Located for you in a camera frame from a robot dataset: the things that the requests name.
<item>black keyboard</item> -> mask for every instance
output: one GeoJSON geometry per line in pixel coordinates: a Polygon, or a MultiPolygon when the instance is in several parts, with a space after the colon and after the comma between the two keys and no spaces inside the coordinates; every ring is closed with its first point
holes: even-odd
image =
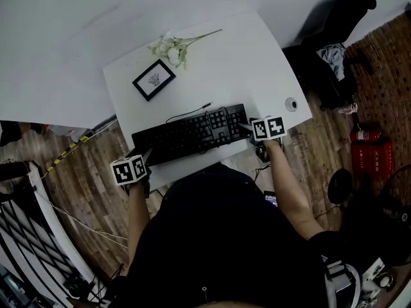
{"type": "Polygon", "coordinates": [[[244,105],[222,107],[133,133],[135,154],[152,152],[148,166],[175,160],[250,136],[238,123],[247,124],[244,105]]]}

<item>office chair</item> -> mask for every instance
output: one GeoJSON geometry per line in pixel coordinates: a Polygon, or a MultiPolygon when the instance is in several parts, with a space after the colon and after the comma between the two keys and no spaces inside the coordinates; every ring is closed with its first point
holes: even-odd
{"type": "Polygon", "coordinates": [[[321,100],[321,109],[334,109],[353,102],[358,87],[349,65],[363,64],[371,75],[371,65],[361,49],[357,57],[344,59],[345,78],[338,81],[329,64],[317,51],[330,44],[345,42],[368,10],[375,9],[376,0],[335,0],[324,29],[305,38],[300,46],[283,49],[303,90],[312,89],[321,100]]]}

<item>white desk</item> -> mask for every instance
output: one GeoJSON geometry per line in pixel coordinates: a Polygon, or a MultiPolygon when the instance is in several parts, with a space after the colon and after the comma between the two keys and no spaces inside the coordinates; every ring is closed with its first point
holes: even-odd
{"type": "MultiPolygon", "coordinates": [[[[147,102],[132,85],[158,57],[147,46],[121,57],[104,68],[111,100],[128,148],[132,134],[163,124],[169,117],[214,102],[208,110],[243,103],[248,117],[282,116],[287,129],[311,118],[304,94],[275,38],[257,13],[245,13],[196,25],[176,32],[195,37],[215,30],[188,49],[187,69],[174,68],[177,76],[147,102]],[[287,98],[298,104],[285,107],[287,98]]],[[[247,149],[247,141],[224,145],[152,167],[152,189],[176,181],[247,149]]]]}

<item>red fire extinguisher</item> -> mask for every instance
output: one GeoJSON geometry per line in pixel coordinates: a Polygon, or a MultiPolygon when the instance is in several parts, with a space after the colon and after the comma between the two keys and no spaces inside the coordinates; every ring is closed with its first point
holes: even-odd
{"type": "Polygon", "coordinates": [[[381,137],[381,130],[358,130],[352,131],[349,138],[354,141],[376,142],[381,137]]]}

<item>picture frame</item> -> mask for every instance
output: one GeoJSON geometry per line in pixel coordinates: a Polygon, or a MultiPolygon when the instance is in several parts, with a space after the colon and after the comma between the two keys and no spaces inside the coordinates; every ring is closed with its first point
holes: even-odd
{"type": "Polygon", "coordinates": [[[135,79],[133,85],[145,100],[150,101],[174,78],[175,74],[159,59],[135,79]]]}

